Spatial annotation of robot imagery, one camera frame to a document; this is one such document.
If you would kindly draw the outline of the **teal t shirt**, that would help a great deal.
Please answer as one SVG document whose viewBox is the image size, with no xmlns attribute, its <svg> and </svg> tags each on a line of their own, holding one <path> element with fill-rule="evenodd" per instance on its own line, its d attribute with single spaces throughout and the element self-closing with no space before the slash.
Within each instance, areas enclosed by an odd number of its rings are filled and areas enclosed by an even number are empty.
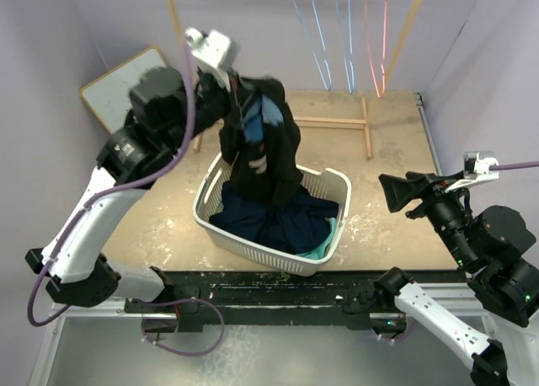
<svg viewBox="0 0 539 386">
<path fill-rule="evenodd" d="M 336 232 L 337 219 L 334 218 L 334 217 L 331 217 L 331 218 L 327 219 L 327 223 L 328 223 L 329 229 L 330 229 L 328 237 L 319 246 L 317 246 L 315 249 L 313 249 L 313 250 L 311 250 L 309 252 L 306 252 L 306 253 L 299 254 L 298 257 L 305 258 L 305 259 L 308 259 L 308 260 L 321 260 L 325 256 L 326 249 L 328 248 L 328 246 L 333 241 L 333 238 L 334 238 L 334 235 L 335 235 L 335 232 Z"/>
</svg>

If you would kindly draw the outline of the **navy blue t shirt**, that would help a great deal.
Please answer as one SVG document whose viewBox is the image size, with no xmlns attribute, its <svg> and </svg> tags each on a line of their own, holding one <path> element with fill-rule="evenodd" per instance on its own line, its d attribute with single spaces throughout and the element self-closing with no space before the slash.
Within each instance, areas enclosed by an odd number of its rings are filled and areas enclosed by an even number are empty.
<svg viewBox="0 0 539 386">
<path fill-rule="evenodd" d="M 293 185 L 274 196 L 265 181 L 229 180 L 221 190 L 222 208 L 209 223 L 241 239 L 291 255 L 309 252 L 329 234 L 327 219 L 337 219 L 339 204 Z"/>
</svg>

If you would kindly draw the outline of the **pink wire hanger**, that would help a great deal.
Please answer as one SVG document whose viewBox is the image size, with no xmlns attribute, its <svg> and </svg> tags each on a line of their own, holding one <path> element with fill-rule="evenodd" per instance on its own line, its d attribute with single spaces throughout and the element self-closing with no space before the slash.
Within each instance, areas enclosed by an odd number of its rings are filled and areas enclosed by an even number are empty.
<svg viewBox="0 0 539 386">
<path fill-rule="evenodd" d="M 390 0 L 364 0 L 366 54 L 377 98 L 387 88 L 387 29 Z"/>
</svg>

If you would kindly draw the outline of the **black printed t shirt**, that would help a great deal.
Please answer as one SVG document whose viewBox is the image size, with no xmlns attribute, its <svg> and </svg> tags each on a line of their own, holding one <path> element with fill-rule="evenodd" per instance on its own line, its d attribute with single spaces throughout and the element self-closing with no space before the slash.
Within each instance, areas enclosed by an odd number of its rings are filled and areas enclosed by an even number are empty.
<svg viewBox="0 0 539 386">
<path fill-rule="evenodd" d="M 284 207 L 302 182 L 296 166 L 301 132 L 284 86 L 272 77 L 240 77 L 237 99 L 241 119 L 227 117 L 219 131 L 222 159 L 232 166 L 230 185 L 249 201 Z"/>
</svg>

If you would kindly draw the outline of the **light blue wire hanger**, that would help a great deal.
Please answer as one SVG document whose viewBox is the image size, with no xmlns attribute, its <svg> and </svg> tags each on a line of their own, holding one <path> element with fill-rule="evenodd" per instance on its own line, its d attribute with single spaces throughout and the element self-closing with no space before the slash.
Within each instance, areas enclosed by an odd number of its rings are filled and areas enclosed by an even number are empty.
<svg viewBox="0 0 539 386">
<path fill-rule="evenodd" d="M 334 0 L 339 38 L 342 48 L 344 73 L 350 94 L 356 90 L 354 64 L 354 38 L 352 23 L 352 0 Z"/>
</svg>

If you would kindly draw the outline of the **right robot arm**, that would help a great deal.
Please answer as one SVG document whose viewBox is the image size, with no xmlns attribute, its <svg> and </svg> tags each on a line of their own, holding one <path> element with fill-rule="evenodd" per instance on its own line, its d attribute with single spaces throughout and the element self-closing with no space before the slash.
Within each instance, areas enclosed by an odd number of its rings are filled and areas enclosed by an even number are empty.
<svg viewBox="0 0 539 386">
<path fill-rule="evenodd" d="M 497 178 L 466 172 L 379 177 L 390 212 L 419 201 L 406 217 L 430 221 L 458 269 L 469 276 L 467 286 L 486 311 L 493 335 L 464 323 L 397 267 L 375 281 L 374 298 L 380 309 L 413 317 L 449 347 L 474 384 L 536 385 L 538 269 L 523 257 L 536 237 L 514 209 L 495 205 L 474 216 L 470 207 L 470 187 Z"/>
</svg>

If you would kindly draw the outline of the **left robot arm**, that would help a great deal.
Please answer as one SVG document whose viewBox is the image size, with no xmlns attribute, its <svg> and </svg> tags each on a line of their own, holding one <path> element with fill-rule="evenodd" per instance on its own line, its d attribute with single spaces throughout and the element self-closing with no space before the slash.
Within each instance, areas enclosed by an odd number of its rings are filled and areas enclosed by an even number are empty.
<svg viewBox="0 0 539 386">
<path fill-rule="evenodd" d="M 154 67 L 128 91 L 124 125 L 97 157 L 88 186 L 69 221 L 25 260 L 64 307 L 91 308 L 130 298 L 155 312 L 173 303 L 174 284 L 157 267 L 114 263 L 102 252 L 124 215 L 184 156 L 190 139 L 231 111 L 237 86 L 230 74 L 198 70 L 191 85 L 172 67 Z"/>
</svg>

